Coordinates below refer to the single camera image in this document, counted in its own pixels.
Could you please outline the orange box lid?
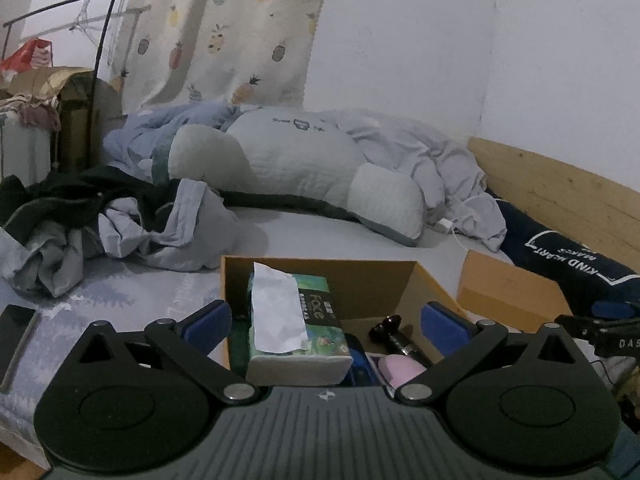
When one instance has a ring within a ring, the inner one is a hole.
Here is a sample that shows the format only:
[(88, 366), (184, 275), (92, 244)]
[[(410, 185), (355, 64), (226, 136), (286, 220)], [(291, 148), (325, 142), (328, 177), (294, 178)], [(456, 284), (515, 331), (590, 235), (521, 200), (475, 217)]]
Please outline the orange box lid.
[(572, 311), (555, 281), (470, 250), (464, 259), (458, 304), (524, 333)]

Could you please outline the pink round object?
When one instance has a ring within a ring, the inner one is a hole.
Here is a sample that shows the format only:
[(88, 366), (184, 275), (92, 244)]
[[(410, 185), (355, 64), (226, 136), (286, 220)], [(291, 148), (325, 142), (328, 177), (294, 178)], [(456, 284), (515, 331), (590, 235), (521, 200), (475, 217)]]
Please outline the pink round object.
[(378, 371), (390, 388), (397, 389), (426, 371), (416, 360), (401, 354), (389, 354), (378, 360)]

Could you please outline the dark navy printed pillow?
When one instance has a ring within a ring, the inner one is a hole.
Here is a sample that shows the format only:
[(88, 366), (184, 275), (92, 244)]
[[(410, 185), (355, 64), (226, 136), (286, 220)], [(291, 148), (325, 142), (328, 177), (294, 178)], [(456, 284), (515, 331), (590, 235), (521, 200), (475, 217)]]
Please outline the dark navy printed pillow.
[(519, 266), (554, 281), (574, 315), (587, 316), (599, 301), (639, 303), (639, 273), (497, 200), (506, 222), (500, 249)]

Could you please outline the black cylindrical tool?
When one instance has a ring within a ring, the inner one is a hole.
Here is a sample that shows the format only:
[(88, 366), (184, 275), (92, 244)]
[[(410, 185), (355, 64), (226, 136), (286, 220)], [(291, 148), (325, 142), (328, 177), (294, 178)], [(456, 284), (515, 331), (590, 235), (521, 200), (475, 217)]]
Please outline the black cylindrical tool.
[(433, 362), (416, 346), (411, 339), (400, 331), (401, 316), (393, 314), (383, 318), (369, 330), (369, 339), (372, 344), (382, 347), (388, 354), (406, 356), (420, 363), (425, 368), (430, 368)]

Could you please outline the open brown cardboard box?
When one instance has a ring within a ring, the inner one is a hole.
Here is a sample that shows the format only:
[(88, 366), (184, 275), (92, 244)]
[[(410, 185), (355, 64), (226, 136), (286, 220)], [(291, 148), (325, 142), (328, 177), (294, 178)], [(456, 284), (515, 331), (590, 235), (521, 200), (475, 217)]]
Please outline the open brown cardboard box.
[(398, 314), (401, 333), (428, 358), (438, 362), (442, 354), (422, 334), (423, 307), (437, 301), (466, 317), (457, 301), (416, 261), (225, 256), (221, 268), (221, 297), (231, 307), (233, 324), (231, 335), (224, 342), (222, 362), (240, 377), (246, 376), (248, 367), (248, 284), (256, 262), (288, 274), (325, 278), (342, 329), (356, 336), (367, 352), (384, 351), (369, 340), (369, 330), (383, 318)]

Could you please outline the green tissue pack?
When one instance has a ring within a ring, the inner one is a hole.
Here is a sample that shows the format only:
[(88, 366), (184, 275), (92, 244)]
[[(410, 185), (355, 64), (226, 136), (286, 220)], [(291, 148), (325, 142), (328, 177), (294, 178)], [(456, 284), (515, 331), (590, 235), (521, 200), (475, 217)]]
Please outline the green tissue pack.
[(352, 366), (326, 278), (256, 262), (250, 300), (246, 378), (258, 386), (336, 386)]

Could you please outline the wooden headboard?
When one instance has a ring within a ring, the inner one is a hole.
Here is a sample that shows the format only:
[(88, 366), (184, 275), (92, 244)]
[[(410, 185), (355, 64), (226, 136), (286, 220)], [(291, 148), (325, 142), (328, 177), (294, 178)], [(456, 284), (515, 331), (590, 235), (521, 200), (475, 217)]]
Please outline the wooden headboard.
[(590, 171), (472, 138), (488, 188), (529, 217), (631, 269), (639, 269), (639, 193)]

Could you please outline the grey crumpled clothing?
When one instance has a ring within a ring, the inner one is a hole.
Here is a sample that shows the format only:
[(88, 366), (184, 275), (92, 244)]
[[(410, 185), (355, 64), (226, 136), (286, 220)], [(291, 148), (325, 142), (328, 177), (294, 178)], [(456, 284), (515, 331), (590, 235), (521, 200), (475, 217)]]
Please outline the grey crumpled clothing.
[(1, 277), (25, 294), (58, 298), (100, 255), (177, 272), (218, 268), (238, 238), (238, 218), (203, 182), (183, 179), (166, 190), (105, 205), (100, 192), (2, 204)]

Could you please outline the lavender crumpled blanket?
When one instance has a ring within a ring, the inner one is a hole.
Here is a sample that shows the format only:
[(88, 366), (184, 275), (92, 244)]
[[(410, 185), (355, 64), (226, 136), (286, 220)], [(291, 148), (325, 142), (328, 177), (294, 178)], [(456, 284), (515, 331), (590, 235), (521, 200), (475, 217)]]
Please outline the lavender crumpled blanket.
[(487, 193), (485, 175), (474, 155), (438, 130), (413, 119), (397, 118), (370, 110), (307, 112), (285, 106), (233, 105), (206, 101), (142, 110), (107, 133), (103, 148), (110, 163), (134, 177), (160, 184), (171, 178), (154, 174), (154, 158), (168, 148), (177, 130), (186, 124), (214, 128), (228, 126), (248, 110), (282, 107), (328, 118), (354, 140), (368, 162), (411, 178), (424, 199), (423, 231), (442, 215), (446, 198), (465, 200), (477, 196), (477, 235), (490, 250), (506, 237), (506, 222), (497, 202)]

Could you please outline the black smartphone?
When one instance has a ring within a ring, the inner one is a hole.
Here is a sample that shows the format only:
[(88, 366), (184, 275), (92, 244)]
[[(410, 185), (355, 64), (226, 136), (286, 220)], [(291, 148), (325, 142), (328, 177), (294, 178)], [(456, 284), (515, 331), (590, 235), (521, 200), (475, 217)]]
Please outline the black smartphone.
[(23, 347), (37, 321), (33, 308), (8, 304), (0, 318), (0, 376), (1, 392), (10, 388), (10, 383), (23, 352)]

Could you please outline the dark green garment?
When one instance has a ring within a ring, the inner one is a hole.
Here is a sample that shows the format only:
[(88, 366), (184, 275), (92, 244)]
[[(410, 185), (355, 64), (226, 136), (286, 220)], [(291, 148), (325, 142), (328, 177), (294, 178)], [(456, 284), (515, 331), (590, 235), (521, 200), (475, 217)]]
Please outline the dark green garment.
[(113, 200), (133, 198), (144, 226), (163, 231), (179, 182), (153, 184), (111, 166), (95, 166), (80, 174), (52, 171), (26, 186), (17, 176), (1, 181), (1, 227), (26, 244), (42, 222), (65, 229), (94, 226)]

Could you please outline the large grey plush pillow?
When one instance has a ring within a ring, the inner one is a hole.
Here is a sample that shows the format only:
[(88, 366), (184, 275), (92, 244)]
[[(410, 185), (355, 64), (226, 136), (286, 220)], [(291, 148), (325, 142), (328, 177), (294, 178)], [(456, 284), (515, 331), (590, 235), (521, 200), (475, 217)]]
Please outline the large grey plush pillow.
[(263, 107), (220, 128), (183, 125), (155, 156), (154, 174), (203, 181), (233, 207), (356, 220), (405, 246), (423, 232), (419, 185), (368, 162), (345, 131), (314, 113)]

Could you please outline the pineapple print curtain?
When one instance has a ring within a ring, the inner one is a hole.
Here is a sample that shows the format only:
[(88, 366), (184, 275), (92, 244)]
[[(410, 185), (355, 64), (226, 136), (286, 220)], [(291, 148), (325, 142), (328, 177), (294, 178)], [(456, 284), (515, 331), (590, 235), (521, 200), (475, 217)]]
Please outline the pineapple print curtain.
[(323, 0), (128, 0), (122, 111), (187, 102), (302, 105)]

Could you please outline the red plastic bag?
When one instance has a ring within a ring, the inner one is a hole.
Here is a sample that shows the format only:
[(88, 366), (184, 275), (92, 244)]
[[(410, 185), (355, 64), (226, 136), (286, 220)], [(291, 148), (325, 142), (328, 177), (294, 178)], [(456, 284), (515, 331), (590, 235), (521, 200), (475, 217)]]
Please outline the red plastic bag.
[(32, 38), (1, 62), (1, 80), (10, 82), (16, 75), (53, 66), (53, 44), (50, 40)]

